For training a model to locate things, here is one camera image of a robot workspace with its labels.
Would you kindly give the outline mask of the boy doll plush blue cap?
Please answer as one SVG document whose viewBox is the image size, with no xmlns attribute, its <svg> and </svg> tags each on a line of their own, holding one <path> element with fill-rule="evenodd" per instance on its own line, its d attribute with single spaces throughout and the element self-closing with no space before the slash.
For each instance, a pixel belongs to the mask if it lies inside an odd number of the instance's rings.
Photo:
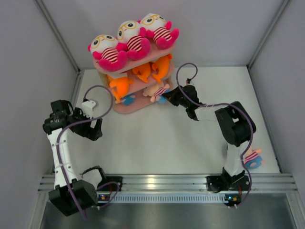
<svg viewBox="0 0 305 229">
<path fill-rule="evenodd" d="M 164 84 L 164 83 L 157 83 L 154 85 L 151 85 L 149 87 L 146 87 L 143 90 L 143 96 L 149 97 L 150 102 L 152 103 L 159 103 L 163 104 L 166 102 L 166 99 L 162 96 L 162 94 L 167 93 L 170 91 L 170 85 Z"/>
</svg>

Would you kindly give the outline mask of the large orange shark plush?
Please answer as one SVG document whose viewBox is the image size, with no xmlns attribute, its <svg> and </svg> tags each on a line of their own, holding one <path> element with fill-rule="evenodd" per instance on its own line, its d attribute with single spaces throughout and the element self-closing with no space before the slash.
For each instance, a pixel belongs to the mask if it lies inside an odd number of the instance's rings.
<svg viewBox="0 0 305 229">
<path fill-rule="evenodd" d="M 152 77 L 161 83 L 162 79 L 167 76 L 170 67 L 170 60 L 173 58 L 172 54 L 167 54 L 166 56 L 160 57 L 152 64 Z"/>
</svg>

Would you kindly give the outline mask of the small orange shark plush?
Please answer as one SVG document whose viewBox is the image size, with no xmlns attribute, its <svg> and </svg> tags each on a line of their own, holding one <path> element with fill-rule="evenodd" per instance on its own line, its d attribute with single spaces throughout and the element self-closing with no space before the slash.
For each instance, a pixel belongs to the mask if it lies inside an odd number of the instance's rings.
<svg viewBox="0 0 305 229">
<path fill-rule="evenodd" d="M 142 65 L 132 68 L 132 72 L 143 82 L 148 83 L 148 77 L 151 74 L 150 63 L 144 63 Z"/>
</svg>

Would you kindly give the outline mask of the white panda plush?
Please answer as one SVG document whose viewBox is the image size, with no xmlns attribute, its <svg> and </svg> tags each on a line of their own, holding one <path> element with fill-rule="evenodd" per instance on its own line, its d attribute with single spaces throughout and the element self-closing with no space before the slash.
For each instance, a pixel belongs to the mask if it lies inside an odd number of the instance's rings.
<svg viewBox="0 0 305 229">
<path fill-rule="evenodd" d="M 119 42 L 115 37 L 101 34 L 93 39 L 87 50 L 101 68 L 109 72 L 115 72 L 122 69 L 128 60 L 126 51 L 117 49 L 118 44 Z"/>
<path fill-rule="evenodd" d="M 146 29 L 137 21 L 125 21 L 118 30 L 117 48 L 126 51 L 130 60 L 136 61 L 146 57 L 151 50 L 151 43 L 146 38 Z"/>
<path fill-rule="evenodd" d="M 159 49 L 170 48 L 178 39 L 180 31 L 172 29 L 172 22 L 156 13 L 149 13 L 138 21 L 146 29 L 146 35 Z"/>
</svg>

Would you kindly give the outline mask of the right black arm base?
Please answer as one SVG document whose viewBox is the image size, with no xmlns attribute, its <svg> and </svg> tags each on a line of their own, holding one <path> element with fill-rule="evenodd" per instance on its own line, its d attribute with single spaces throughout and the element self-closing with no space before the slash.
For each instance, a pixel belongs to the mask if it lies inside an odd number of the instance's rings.
<svg viewBox="0 0 305 229">
<path fill-rule="evenodd" d="M 228 208 L 237 208 L 243 200 L 243 193 L 247 193 L 250 187 L 248 176 L 237 180 L 236 182 L 229 181 L 221 175 L 207 176 L 207 189 L 213 193 L 226 192 L 224 194 L 225 205 Z"/>
</svg>

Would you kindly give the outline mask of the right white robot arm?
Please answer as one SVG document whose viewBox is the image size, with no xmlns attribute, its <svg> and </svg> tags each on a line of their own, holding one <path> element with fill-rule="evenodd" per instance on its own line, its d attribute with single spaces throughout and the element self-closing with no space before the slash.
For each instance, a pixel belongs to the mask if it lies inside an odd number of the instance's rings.
<svg viewBox="0 0 305 229">
<path fill-rule="evenodd" d="M 243 156 L 250 148 L 256 126 L 240 102 L 203 104 L 193 85 L 178 86 L 162 94 L 174 106 L 183 106 L 188 117 L 195 121 L 216 121 L 226 141 L 226 162 L 220 175 L 206 178 L 209 191 L 246 191 L 251 180 L 246 175 Z"/>
</svg>

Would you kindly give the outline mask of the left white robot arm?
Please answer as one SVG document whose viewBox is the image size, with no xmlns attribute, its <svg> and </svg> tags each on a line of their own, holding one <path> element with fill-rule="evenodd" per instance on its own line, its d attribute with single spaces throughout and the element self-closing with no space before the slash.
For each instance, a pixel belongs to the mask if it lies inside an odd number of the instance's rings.
<svg viewBox="0 0 305 229">
<path fill-rule="evenodd" d="M 78 171 L 72 158 L 72 145 L 68 143 L 69 137 L 75 135 L 91 141 L 102 137 L 102 119 L 96 120 L 94 127 L 91 126 L 97 105 L 94 100 L 84 99 L 80 108 L 73 108 L 67 100 L 54 101 L 51 103 L 52 113 L 42 125 L 54 161 L 55 182 L 49 199 L 65 216 L 84 213 L 85 209 L 96 205 L 96 190 L 104 190 L 108 184 L 100 166 Z"/>
</svg>

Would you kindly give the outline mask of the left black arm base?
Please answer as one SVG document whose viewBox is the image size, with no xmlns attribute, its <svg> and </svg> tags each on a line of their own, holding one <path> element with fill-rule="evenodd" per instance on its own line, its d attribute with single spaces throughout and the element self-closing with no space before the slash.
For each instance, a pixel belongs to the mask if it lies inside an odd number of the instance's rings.
<svg viewBox="0 0 305 229">
<path fill-rule="evenodd" d="M 107 176 L 97 187 L 98 208 L 109 206 L 122 190 L 122 176 Z"/>
</svg>

